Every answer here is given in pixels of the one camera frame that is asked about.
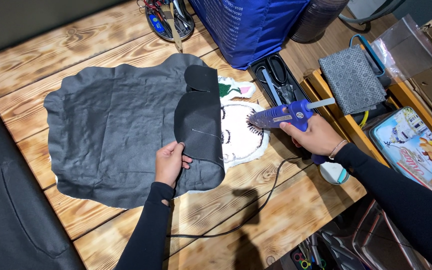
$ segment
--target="arm sleeve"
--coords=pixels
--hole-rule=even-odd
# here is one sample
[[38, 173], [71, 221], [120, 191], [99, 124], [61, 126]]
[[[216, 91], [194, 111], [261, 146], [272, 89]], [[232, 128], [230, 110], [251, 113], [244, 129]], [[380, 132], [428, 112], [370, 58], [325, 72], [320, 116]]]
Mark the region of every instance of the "arm sleeve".
[[170, 201], [174, 190], [169, 185], [153, 182], [141, 217], [115, 270], [159, 270], [163, 267], [166, 229], [171, 208], [161, 202]]
[[346, 144], [334, 157], [366, 188], [411, 245], [432, 264], [432, 191]]

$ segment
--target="gray fabric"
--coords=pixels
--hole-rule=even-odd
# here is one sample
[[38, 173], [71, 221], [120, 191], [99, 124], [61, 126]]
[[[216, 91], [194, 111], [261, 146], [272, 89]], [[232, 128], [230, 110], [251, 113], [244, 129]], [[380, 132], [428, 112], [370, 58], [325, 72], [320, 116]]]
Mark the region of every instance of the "gray fabric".
[[[111, 207], [142, 206], [155, 153], [175, 140], [174, 111], [190, 65], [205, 66], [196, 56], [173, 54], [154, 67], [88, 67], [64, 78], [44, 101], [58, 190]], [[176, 196], [215, 188], [223, 178], [218, 164], [195, 160], [179, 177]]]
[[385, 89], [359, 45], [320, 58], [319, 65], [344, 115], [374, 110], [386, 100]]

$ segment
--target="person's right hand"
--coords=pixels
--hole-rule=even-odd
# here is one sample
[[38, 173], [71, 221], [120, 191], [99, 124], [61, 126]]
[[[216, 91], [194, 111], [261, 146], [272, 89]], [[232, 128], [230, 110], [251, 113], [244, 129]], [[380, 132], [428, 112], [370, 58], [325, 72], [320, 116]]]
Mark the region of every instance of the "person's right hand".
[[[293, 143], [297, 147], [303, 146], [306, 150], [316, 155], [329, 156], [334, 148], [343, 141], [343, 138], [341, 138], [331, 125], [319, 114], [313, 114], [313, 116], [309, 118], [308, 128], [305, 132], [287, 122], [281, 122], [279, 127], [291, 136]], [[347, 144], [347, 142], [340, 145], [333, 156], [335, 156], [345, 144]]]

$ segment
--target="rug ear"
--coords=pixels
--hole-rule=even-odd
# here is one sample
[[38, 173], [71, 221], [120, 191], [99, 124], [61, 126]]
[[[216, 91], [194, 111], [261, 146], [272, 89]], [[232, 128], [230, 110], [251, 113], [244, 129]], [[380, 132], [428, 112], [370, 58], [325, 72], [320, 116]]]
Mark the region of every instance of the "rug ear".
[[190, 65], [184, 71], [184, 80], [192, 91], [211, 92], [219, 96], [218, 70], [200, 65]]

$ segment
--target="hot glue gun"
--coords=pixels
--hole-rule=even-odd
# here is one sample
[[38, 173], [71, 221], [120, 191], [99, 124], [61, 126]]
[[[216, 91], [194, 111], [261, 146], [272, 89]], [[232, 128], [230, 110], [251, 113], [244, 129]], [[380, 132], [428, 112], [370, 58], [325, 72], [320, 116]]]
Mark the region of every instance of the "hot glue gun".
[[[333, 97], [310, 103], [307, 99], [294, 101], [289, 105], [283, 104], [257, 112], [249, 117], [249, 122], [261, 128], [279, 128], [279, 123], [286, 122], [301, 131], [308, 128], [308, 120], [313, 116], [312, 109], [334, 104]], [[316, 164], [326, 162], [324, 156], [313, 154], [311, 159]]]

